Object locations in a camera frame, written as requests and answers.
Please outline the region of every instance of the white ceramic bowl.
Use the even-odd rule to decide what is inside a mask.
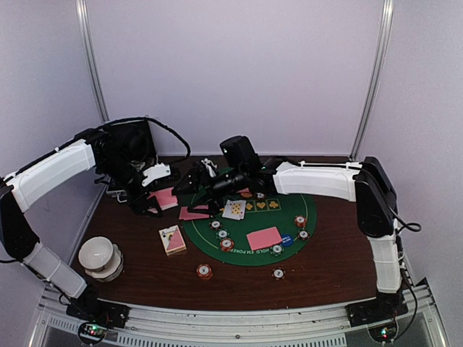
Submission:
[[[85,242],[79,251],[79,262],[87,270],[103,269],[113,257],[114,248],[106,237],[93,237]]]

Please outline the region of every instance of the green felt mat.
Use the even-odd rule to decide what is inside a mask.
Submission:
[[[197,195],[182,199],[188,205],[191,204]],[[264,200],[257,200],[254,197],[245,199],[240,195],[232,195],[231,200],[246,200],[250,210],[246,210],[245,219],[232,220],[217,215],[214,219],[182,221],[184,229],[191,241],[207,255],[233,265],[260,266],[273,264],[285,260],[298,253],[308,242],[297,238],[301,228],[294,224],[296,215],[303,215],[307,218],[305,230],[313,235],[317,223],[317,210],[313,198],[305,194],[277,195],[267,197]],[[234,249],[224,252],[220,248],[220,240],[217,238],[217,231],[211,230],[209,223],[212,220],[222,222],[234,241]],[[279,256],[270,253],[270,249],[252,251],[248,244],[246,235],[253,231],[276,226],[281,236],[288,235],[294,243],[284,247]]]

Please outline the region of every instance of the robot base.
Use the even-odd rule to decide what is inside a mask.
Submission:
[[[113,327],[120,327],[123,329],[125,327],[125,322],[129,317],[129,307],[101,300],[98,300],[98,307],[102,313],[108,314],[108,319],[107,322],[106,319],[101,322],[97,319],[95,321],[97,324],[107,327],[108,329],[112,329]],[[88,320],[88,317],[74,305],[69,305],[67,307],[66,314],[71,317],[79,318],[80,320]]]
[[[395,316],[406,314],[408,307],[404,302],[402,293],[377,293],[373,300],[357,302],[346,306],[350,326],[372,324],[389,320]]]

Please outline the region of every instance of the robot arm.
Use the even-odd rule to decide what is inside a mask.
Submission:
[[[205,163],[196,163],[174,188],[174,194],[204,194],[189,207],[190,212],[215,215],[224,197],[241,189],[266,194],[314,194],[357,203],[357,223],[373,251],[377,275],[377,299],[362,307],[351,307],[352,325],[388,319],[403,313],[399,220],[396,192],[379,161],[366,157],[362,163],[317,164],[274,157],[261,163],[247,137],[236,136],[221,143],[232,169],[211,176]],[[208,205],[198,209],[198,205]]]
[[[170,167],[157,163],[139,171],[131,164],[132,157],[127,148],[121,149],[114,135],[103,129],[88,129],[5,179],[0,178],[0,242],[8,255],[75,300],[78,310],[88,316],[98,317],[101,313],[94,288],[41,243],[24,212],[53,188],[96,168],[97,173],[110,176],[127,192],[127,204],[134,213],[162,216],[150,192],[155,190],[158,179],[171,174]]]

